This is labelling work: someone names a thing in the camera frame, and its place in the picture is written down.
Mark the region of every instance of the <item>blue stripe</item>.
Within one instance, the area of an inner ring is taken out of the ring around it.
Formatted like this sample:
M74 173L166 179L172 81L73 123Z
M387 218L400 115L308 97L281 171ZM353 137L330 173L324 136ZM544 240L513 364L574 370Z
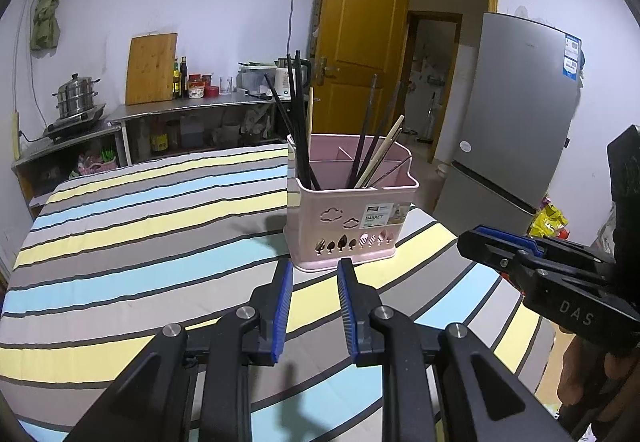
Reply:
M4 312L24 314L109 301L181 285L289 253L282 233L244 238L178 259L89 279L10 290Z
M154 187L153 189L147 189L146 191L140 191L138 193L132 193L130 195L123 195L117 198L103 200L101 202L79 205L78 207L73 207L71 209L67 209L66 211L60 211L51 215L39 216L36 221L33 222L31 230L37 231L38 229L42 229L43 227L50 227L51 225L64 223L65 221L69 221L70 219L97 215L100 213L106 213L107 211L115 211L116 209L122 209L124 207L130 207L132 205L139 205L140 203L153 202L155 200L176 197L185 193L202 191L204 189L210 189L211 187L232 186L234 184L242 184L247 182L258 182L274 178L285 178L286 176L287 166L283 165L267 169L245 171L243 173L230 173L227 175L216 176L212 175L208 177L198 178L196 180L180 182L171 186Z
M464 321L491 290L495 279L496 273L491 268L476 265L416 322L442 328ZM302 393L253 412L254 442L286 442L293 438L296 442L308 442L344 424L380 397L381 368L351 365ZM38 442L61 442L66 436L59 431L33 428L29 433ZM190 442L196 442L197 436L198 430L191 430Z

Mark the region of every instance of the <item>refrigerator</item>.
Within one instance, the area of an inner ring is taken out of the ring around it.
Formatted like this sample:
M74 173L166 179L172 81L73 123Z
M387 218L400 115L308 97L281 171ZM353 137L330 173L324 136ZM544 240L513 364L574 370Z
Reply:
M568 144L580 48L556 28L484 14L460 140L433 213L451 232L527 232Z

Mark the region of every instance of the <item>cloud-shaped cutout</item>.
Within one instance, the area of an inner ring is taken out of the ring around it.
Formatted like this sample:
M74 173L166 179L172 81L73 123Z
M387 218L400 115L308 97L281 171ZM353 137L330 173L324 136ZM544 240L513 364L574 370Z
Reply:
M340 218L342 218L342 211L335 207L329 207L320 215L320 221L335 221Z
M353 229L354 227L357 227L358 224L360 223L359 219L355 219L355 218L349 218L347 221L345 221L342 226L345 229Z

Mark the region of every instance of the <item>wooden cutting board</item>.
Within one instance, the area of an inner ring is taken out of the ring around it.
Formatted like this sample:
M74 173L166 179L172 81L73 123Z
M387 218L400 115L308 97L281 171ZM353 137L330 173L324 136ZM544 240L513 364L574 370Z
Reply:
M125 104L171 100L178 34L134 37L129 48Z

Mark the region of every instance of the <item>door handle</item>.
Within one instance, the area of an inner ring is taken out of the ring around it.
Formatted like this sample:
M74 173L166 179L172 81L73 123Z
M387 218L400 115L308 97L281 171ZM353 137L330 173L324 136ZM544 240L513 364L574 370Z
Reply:
M327 66L326 57L320 57L320 68L318 68L318 79L316 81L316 85L322 86L324 84L325 77L335 78L338 73L340 73L340 68L338 66Z

